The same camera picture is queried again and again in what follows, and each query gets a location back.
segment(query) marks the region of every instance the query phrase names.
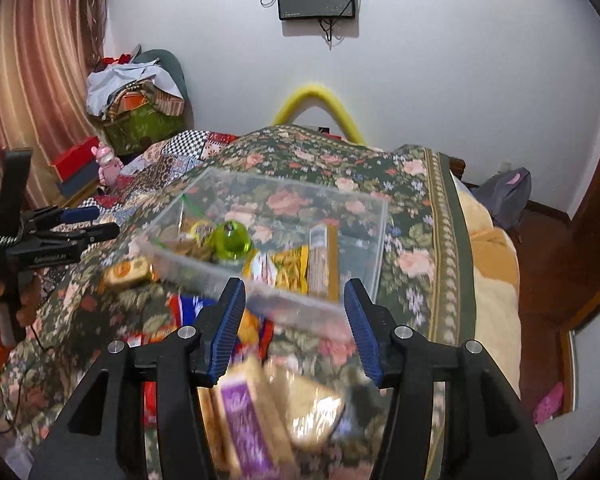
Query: green bag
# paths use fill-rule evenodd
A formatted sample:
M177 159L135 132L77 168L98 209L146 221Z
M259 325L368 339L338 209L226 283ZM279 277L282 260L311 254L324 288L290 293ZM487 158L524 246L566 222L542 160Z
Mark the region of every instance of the green bag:
M142 151L140 139L148 137L152 143L168 139L185 127L183 116L168 116L150 103L122 112L112 121L102 123L105 135L116 155Z

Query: red box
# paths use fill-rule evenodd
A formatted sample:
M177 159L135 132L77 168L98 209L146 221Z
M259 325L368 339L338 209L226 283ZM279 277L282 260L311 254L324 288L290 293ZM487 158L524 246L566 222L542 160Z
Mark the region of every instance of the red box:
M91 148L97 148L99 142L98 137L89 137L79 146L72 146L66 150L51 163L51 166L56 170L60 182L71 178L77 171L81 170L94 159Z

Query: yellow foam tube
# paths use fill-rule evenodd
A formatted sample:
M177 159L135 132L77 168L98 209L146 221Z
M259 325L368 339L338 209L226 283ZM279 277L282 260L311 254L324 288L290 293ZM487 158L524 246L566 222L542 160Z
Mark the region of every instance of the yellow foam tube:
M328 106L349 142L365 146L365 139L363 139L356 123L353 122L353 119L344 109L342 103L330 90L317 84L305 85L296 90L280 109L276 118L273 119L273 124L285 124L288 122L293 112L298 109L303 101L309 98L320 99L320 101Z

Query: bed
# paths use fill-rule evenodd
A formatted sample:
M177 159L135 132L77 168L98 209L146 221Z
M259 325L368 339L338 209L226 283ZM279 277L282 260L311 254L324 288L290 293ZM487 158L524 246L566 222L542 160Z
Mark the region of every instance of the bed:
M298 126L264 128L226 147L218 142L217 149L211 146L205 154L208 158L194 154L190 144L180 146L181 140L176 137L152 146L142 159L125 168L135 175L128 193L115 204L98 204L100 221L120 224L118 240L90 250L68 272L46 277L49 296L35 326L42 344L54 350L42 353L29 335L11 353L0 374L9 416L22 384L16 430L27 447L35 450L46 437L101 348L113 339L150 333L168 322L166 301L169 294L177 292L174 286L149 283L113 295L99 287L102 268L138 254L134 237L209 166L360 190L387 200L390 218L376 302L387 306L398 322L431 340L453 345L475 335L518 389L515 251L506 234L494 229L484 208L465 190L456 188L448 157L412 145L385 153ZM269 356L277 364L346 393L346 410L328 446L320 454L298 453L302 476L366 480L378 452L390 393L379 392L365 377L355 345L277 326ZM4 414L0 425L5 424L3 419ZM444 385L437 384L430 478L438 477L443 421ZM156 440L155 431L148 430L146 456L151 479L159 478Z

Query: black gripper frame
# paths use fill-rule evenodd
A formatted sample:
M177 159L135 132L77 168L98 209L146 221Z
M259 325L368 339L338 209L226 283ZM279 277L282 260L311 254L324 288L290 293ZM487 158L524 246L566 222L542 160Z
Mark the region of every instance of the black gripper frame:
M215 335L222 313L240 288L244 308L244 283L231 278L218 304L201 311L195 331L182 327L159 343L134 348L120 340L111 342L41 444L29 480L146 480L142 421L146 381L156 382L164 480L216 480L197 387L213 382L206 376L205 342Z
M29 148L5 152L0 188L0 280L4 283L0 301L7 305L9 318L0 330L10 332L1 334L9 345L26 336L16 313L22 308L20 293L33 279L31 271L77 263L88 245L111 240L120 233L113 222L72 232L52 232L67 211L56 206L21 213L31 157Z
M435 382L445 383L441 480L557 479L531 418L479 342L432 343L407 326L390 337L402 366L384 377L394 393L370 480L426 477Z

